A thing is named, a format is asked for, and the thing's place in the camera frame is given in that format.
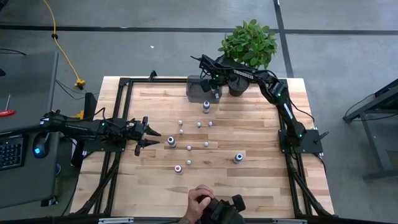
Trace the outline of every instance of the screwdriver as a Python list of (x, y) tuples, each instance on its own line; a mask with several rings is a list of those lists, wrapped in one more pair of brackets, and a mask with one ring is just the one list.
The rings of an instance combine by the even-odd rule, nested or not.
[(15, 110), (8, 110), (8, 104), (10, 102), (10, 97), (11, 97), (11, 94), (8, 95), (8, 100), (7, 100), (7, 104), (6, 104), (6, 110), (0, 111), (0, 117), (10, 116), (10, 115), (13, 115), (16, 112)]

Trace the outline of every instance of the small cylinder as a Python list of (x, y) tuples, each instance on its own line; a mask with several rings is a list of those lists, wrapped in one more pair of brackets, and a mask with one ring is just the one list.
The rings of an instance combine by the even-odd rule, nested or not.
[(177, 143), (175, 143), (175, 140), (173, 137), (168, 137), (167, 138), (167, 142), (169, 144), (170, 147), (176, 147)]
[(203, 103), (203, 112), (204, 113), (209, 113), (210, 112), (210, 103), (209, 103), (209, 101), (205, 101)]
[(174, 171), (175, 171), (175, 173), (176, 174), (182, 174), (182, 168), (181, 168), (181, 166), (175, 166), (174, 167)]
[(235, 157), (234, 157), (234, 163), (235, 164), (238, 164), (239, 162), (241, 162), (243, 160), (243, 155), (242, 154), (237, 154)]

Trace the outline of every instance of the keyboard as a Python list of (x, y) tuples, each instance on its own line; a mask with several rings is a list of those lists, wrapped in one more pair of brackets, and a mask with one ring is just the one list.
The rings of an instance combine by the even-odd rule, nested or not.
[(21, 134), (0, 139), (0, 170), (22, 167), (23, 148), (24, 137)]

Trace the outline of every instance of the potted plant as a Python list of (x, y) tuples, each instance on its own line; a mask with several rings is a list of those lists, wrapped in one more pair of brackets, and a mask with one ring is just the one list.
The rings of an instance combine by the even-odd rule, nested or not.
[[(232, 35), (225, 36), (218, 51), (248, 67), (258, 69), (262, 65), (266, 69), (277, 50), (274, 36), (275, 32), (269, 32), (269, 26), (261, 27), (255, 19), (249, 23), (243, 21), (243, 26), (237, 26)], [(228, 81), (228, 86), (229, 94), (240, 96), (248, 88), (249, 81), (236, 77)]]

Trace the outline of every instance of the concrete floor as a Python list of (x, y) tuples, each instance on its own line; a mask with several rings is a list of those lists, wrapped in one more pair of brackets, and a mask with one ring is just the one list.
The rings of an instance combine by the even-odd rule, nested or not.
[[(233, 28), (257, 19), (277, 29), (273, 0), (69, 0), (49, 1), (60, 26)], [(397, 30), (394, 0), (280, 0), (286, 29)], [(0, 24), (51, 25), (42, 1), (12, 0), (0, 12)], [(224, 33), (59, 32), (87, 91), (99, 92), (105, 75), (164, 76), (198, 74), (190, 55), (216, 57)], [(355, 102), (398, 76), (398, 35), (287, 35), (294, 77), (304, 78), (315, 124), (330, 134), (323, 140), (324, 160), (335, 213), (345, 218), (398, 222), (398, 178), (363, 182), (377, 165), (361, 123), (342, 117)], [(57, 50), (50, 31), (0, 30), (0, 47), (27, 54)], [(269, 69), (286, 77), (280, 47)], [(73, 72), (60, 57), (57, 78), (68, 86)], [(56, 88), (54, 109), (77, 114), (76, 101)], [(67, 153), (60, 159), (66, 161)], [(0, 210), (0, 219), (60, 215), (73, 191), (75, 170), (59, 182), (60, 204), (39, 203)]]

